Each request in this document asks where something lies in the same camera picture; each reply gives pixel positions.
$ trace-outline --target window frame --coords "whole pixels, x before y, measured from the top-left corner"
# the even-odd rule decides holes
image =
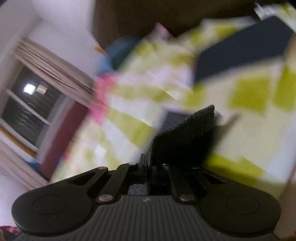
[[[43,118],[40,114],[38,114],[36,111],[34,111],[30,106],[28,106],[24,101],[22,101],[17,95],[15,95],[11,88],[14,85],[15,81],[17,80],[21,70],[23,67],[27,67],[24,64],[22,64],[20,61],[15,60],[16,64],[13,67],[13,71],[11,74],[8,75],[6,83],[3,85],[3,88],[0,90],[0,124],[11,134],[13,135],[18,141],[20,141],[22,144],[30,148],[34,152],[40,152],[41,148],[44,149],[43,143],[46,142],[46,145],[49,145],[48,139],[52,139],[52,133],[56,133],[59,129],[59,125],[57,126],[57,123],[61,124],[64,117],[66,116],[66,113],[69,110],[69,105],[72,105],[74,101],[69,98],[68,96],[62,94],[57,102],[55,103],[53,109],[51,110],[49,116],[47,119]],[[15,131],[8,123],[6,123],[2,119],[2,114],[5,109],[6,103],[8,98],[13,98],[18,104],[20,104],[22,107],[24,107],[28,112],[30,112],[32,115],[34,115],[36,118],[38,118],[40,121],[42,121],[44,124],[48,125],[48,128],[43,129],[38,136],[37,143],[39,146],[36,147],[32,143],[30,143],[26,138],[22,137],[17,131]]]

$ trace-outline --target black plastic mount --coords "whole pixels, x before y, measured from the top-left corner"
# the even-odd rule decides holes
[[[147,200],[167,196],[176,205],[194,207],[207,225],[231,237],[272,233],[280,217],[277,200],[265,192],[201,167],[148,166],[144,154],[138,164],[123,164],[115,171],[99,167],[25,193],[13,204],[12,216],[31,239],[60,236],[87,226],[100,207],[122,202],[134,184],[147,186]]]

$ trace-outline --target blurry bedding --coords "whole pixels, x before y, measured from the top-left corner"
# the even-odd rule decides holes
[[[272,9],[295,29],[294,8]],[[168,110],[192,114],[212,104],[222,116],[221,125],[233,116],[237,120],[205,167],[278,198],[296,158],[293,54],[228,68],[194,83],[200,53],[254,23],[249,17],[205,19],[177,38],[159,32],[143,38],[117,71],[97,79],[96,102],[52,182],[98,166],[112,170],[138,162]]]

